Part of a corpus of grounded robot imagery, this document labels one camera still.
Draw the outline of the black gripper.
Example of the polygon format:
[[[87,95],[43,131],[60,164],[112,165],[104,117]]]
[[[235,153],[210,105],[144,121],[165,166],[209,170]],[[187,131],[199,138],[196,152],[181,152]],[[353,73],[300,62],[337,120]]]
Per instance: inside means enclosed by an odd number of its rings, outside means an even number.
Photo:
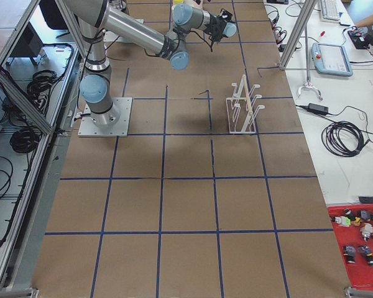
[[[223,21],[220,17],[210,15],[210,22],[206,26],[206,33],[209,35],[211,42],[219,42],[223,36],[223,29],[227,22]]]

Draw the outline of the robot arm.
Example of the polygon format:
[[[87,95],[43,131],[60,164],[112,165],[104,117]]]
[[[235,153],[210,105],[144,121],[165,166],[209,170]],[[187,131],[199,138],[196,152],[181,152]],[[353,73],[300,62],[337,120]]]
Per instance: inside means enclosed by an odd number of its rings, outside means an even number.
[[[68,1],[79,20],[106,29],[126,43],[97,45],[90,57],[129,69],[126,94],[136,97],[131,112],[133,134],[221,133],[228,124],[220,96],[228,46],[235,35],[226,15],[212,15],[189,4],[171,9],[172,22],[157,29],[142,24],[107,1]]]

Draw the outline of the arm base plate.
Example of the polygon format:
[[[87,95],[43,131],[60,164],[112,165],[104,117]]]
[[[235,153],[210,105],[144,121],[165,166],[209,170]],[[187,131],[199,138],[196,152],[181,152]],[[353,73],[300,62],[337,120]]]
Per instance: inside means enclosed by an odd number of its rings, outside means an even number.
[[[85,106],[78,129],[79,137],[126,137],[132,109],[131,97],[113,97],[112,108],[104,114],[95,114]]]

